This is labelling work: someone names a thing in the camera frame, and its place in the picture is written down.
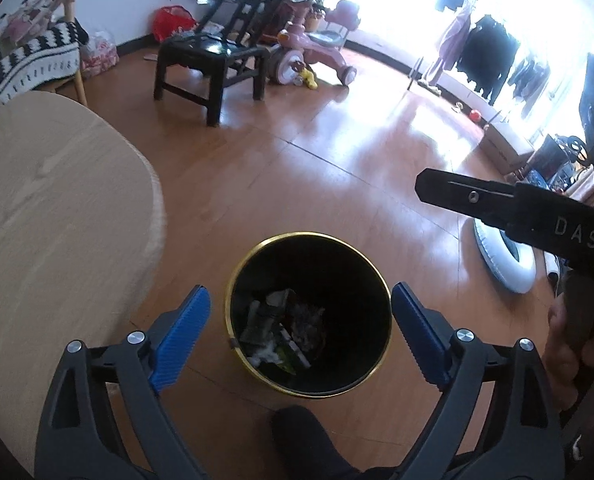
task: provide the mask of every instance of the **metal screw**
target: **metal screw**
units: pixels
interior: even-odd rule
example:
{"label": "metal screw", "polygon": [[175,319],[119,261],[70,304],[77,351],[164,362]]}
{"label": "metal screw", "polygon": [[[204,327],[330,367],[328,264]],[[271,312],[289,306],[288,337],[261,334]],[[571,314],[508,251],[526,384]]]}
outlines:
{"label": "metal screw", "polygon": [[467,328],[461,328],[457,331],[457,338],[459,339],[459,341],[464,341],[465,343],[468,343],[475,339],[475,335]]}
{"label": "metal screw", "polygon": [[530,352],[533,348],[535,348],[533,342],[530,339],[526,339],[525,337],[519,340],[519,346],[527,352]]}
{"label": "metal screw", "polygon": [[146,338],[146,335],[143,332],[130,332],[128,334],[128,343],[131,345],[138,345]]}
{"label": "metal screw", "polygon": [[68,350],[68,352],[70,352],[71,354],[79,352],[81,350],[81,341],[78,341],[77,339],[71,341],[70,343],[68,343],[68,346],[66,346],[66,350]]}

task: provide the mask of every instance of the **black shoe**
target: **black shoe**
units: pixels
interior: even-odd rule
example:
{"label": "black shoe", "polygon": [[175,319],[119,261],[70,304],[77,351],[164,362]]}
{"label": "black shoe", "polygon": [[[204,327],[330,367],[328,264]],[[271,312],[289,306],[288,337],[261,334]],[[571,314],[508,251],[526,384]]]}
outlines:
{"label": "black shoe", "polygon": [[275,412],[271,426],[290,480],[353,480],[359,475],[306,408],[291,406]]}

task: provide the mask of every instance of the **black wooden chair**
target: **black wooden chair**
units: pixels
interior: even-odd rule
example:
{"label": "black wooden chair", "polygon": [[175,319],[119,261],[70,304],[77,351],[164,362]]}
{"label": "black wooden chair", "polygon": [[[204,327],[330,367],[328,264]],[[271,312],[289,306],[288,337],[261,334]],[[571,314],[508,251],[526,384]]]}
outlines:
{"label": "black wooden chair", "polygon": [[[161,44],[154,98],[161,99],[163,91],[168,90],[205,106],[208,126],[219,124],[224,88],[253,77],[253,99],[261,101],[266,87],[269,51],[258,46],[257,41],[282,1],[215,0],[193,32],[172,36]],[[230,21],[219,34],[204,32],[205,25],[224,4],[236,6]],[[255,60],[254,68],[247,66],[251,57]],[[211,78],[208,99],[166,82],[167,67],[176,64],[200,70]],[[231,78],[227,76],[229,68],[237,71]]]}

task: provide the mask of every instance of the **white inflatable ring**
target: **white inflatable ring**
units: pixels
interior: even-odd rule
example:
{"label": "white inflatable ring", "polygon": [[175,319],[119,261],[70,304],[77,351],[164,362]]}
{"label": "white inflatable ring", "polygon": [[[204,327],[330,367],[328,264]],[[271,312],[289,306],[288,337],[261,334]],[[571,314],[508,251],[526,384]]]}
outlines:
{"label": "white inflatable ring", "polygon": [[514,256],[506,246],[501,231],[475,218],[475,240],[490,271],[506,288],[525,294],[535,283],[535,253],[528,245],[509,240],[517,249]]}

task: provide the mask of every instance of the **tricycle wheel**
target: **tricycle wheel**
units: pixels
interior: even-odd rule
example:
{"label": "tricycle wheel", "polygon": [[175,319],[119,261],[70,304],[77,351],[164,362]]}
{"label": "tricycle wheel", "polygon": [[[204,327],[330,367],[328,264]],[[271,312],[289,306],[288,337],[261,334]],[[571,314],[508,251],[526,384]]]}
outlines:
{"label": "tricycle wheel", "polygon": [[344,72],[341,73],[341,76],[339,76],[339,80],[342,85],[348,86],[355,80],[356,76],[357,69],[354,66],[347,66],[344,69]]}
{"label": "tricycle wheel", "polygon": [[292,83],[297,75],[291,68],[291,63],[293,61],[303,62],[303,54],[301,51],[282,47],[272,53],[268,71],[270,74],[270,81],[280,85],[288,85]]}

